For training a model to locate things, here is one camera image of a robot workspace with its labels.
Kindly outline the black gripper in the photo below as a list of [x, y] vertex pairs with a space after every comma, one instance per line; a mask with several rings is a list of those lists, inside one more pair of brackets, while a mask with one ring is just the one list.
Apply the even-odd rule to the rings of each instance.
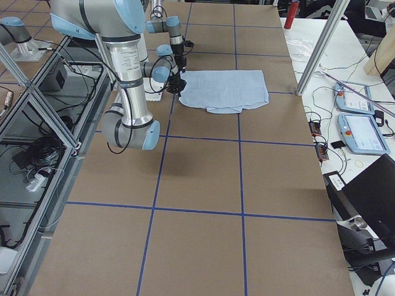
[[167, 79], [166, 91], [171, 94], [180, 94], [187, 85], [187, 82], [181, 77], [180, 73], [172, 74]]
[[173, 54], [175, 56], [175, 62], [179, 70], [186, 70], [187, 58], [189, 52], [185, 53], [185, 48], [188, 47], [192, 50], [194, 43], [190, 40], [183, 40], [177, 44], [171, 44]]

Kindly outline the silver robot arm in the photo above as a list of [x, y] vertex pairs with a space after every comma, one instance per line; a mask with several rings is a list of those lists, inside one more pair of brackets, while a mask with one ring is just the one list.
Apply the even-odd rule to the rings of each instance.
[[[51, 21], [60, 33], [94, 40], [109, 73], [118, 85], [116, 100], [105, 112], [103, 133], [109, 146], [152, 150], [160, 135], [160, 123], [148, 110], [144, 79], [167, 84], [180, 95], [186, 81], [184, 48], [193, 44], [181, 33], [177, 16], [164, 17], [160, 1], [153, 2], [151, 19], [145, 19], [140, 1], [52, 1]], [[157, 48], [156, 62], [144, 60], [144, 31], [168, 33], [169, 44]]]
[[150, 20], [147, 21], [149, 33], [168, 33], [170, 47], [175, 56], [179, 71], [185, 72], [186, 56], [191, 52], [194, 43], [181, 34], [181, 22], [178, 16], [168, 16], [162, 1], [151, 1]]

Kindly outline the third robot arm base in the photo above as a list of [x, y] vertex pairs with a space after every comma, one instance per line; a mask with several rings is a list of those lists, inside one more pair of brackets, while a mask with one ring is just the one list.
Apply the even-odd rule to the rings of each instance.
[[39, 62], [47, 52], [53, 50], [48, 41], [34, 39], [24, 22], [18, 17], [1, 19], [1, 44], [6, 48], [13, 44], [7, 56], [16, 62]]

